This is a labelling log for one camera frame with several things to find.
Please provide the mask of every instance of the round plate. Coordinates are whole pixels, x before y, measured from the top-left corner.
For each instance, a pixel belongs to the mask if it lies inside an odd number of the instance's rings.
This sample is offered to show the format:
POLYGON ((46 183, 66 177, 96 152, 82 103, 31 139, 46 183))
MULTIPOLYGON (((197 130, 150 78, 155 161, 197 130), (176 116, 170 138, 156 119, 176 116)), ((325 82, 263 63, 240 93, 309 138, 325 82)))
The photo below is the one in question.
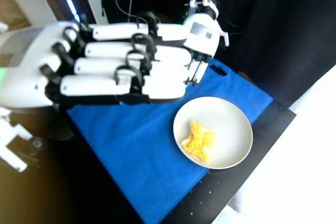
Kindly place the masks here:
POLYGON ((173 132, 183 154, 210 169, 226 169, 239 164, 253 143, 252 127, 246 115, 237 106, 217 97, 200 97, 183 105, 175 116, 173 132), (181 144, 189 135, 192 120, 216 134, 208 162, 188 153, 181 144))

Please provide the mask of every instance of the blue cloth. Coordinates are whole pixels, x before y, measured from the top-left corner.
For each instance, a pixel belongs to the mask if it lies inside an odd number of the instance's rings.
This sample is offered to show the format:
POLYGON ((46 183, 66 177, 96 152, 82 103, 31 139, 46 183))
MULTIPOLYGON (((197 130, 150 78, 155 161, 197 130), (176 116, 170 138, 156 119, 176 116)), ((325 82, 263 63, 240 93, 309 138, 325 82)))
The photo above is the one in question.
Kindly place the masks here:
POLYGON ((68 114, 145 223, 160 222, 207 173, 185 157, 173 137, 175 114, 203 96, 238 106, 252 123, 272 98, 227 66, 223 77, 208 68, 200 84, 178 102, 140 105, 78 105, 68 114))

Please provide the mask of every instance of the floor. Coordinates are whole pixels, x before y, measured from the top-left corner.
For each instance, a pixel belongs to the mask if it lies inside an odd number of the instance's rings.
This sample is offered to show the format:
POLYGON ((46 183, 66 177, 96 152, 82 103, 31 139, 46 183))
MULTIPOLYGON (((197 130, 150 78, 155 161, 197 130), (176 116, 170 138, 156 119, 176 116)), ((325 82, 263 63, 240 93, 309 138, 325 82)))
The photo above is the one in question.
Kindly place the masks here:
POLYGON ((336 66, 213 224, 336 223, 336 66))

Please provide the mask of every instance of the black table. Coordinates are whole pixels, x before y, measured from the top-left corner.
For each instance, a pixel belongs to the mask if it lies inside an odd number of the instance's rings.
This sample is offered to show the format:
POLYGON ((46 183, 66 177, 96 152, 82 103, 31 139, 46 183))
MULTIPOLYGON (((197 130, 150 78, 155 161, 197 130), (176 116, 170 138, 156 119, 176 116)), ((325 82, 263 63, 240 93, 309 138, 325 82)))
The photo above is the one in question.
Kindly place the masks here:
MULTIPOLYGON (((237 166, 229 169, 210 170, 163 219, 162 223, 211 223, 239 190, 295 116, 293 112, 283 107, 280 103, 272 101, 252 124, 254 142, 246 159, 237 166)), ((80 135, 76 127, 73 124, 71 125, 74 131, 80 135)), ((85 146, 85 152, 87 152, 90 147, 83 138, 81 139, 81 145, 82 147, 85 146)), ((104 172, 104 168, 97 158, 95 158, 94 161, 91 159, 88 161, 85 156, 84 159, 90 166, 96 162, 100 167, 95 168, 95 170, 100 170, 100 173, 104 172)), ((84 205, 92 204, 87 209, 96 208, 96 211, 104 216, 101 217, 101 220, 105 219, 106 221, 106 218, 110 217, 113 223, 142 223, 138 214, 128 203, 109 174, 105 172, 103 177, 105 180, 104 183, 102 184, 98 181, 97 184, 99 188, 96 187, 94 189, 95 193, 98 192, 97 195, 99 195, 99 197, 91 200, 89 203, 84 203, 84 205), (110 209, 110 211, 108 213, 105 212, 104 215, 102 211, 100 211, 103 209, 110 209)))

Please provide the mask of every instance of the yellow food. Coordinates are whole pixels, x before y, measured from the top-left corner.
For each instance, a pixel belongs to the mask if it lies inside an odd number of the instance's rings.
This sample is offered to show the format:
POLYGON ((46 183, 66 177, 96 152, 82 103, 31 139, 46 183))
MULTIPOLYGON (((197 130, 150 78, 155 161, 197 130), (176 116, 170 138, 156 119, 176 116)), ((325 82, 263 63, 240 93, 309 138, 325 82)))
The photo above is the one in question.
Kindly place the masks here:
POLYGON ((189 136, 183 140, 181 144, 187 152, 208 162, 208 149, 213 145, 214 139, 215 133, 199 123, 192 121, 189 136))

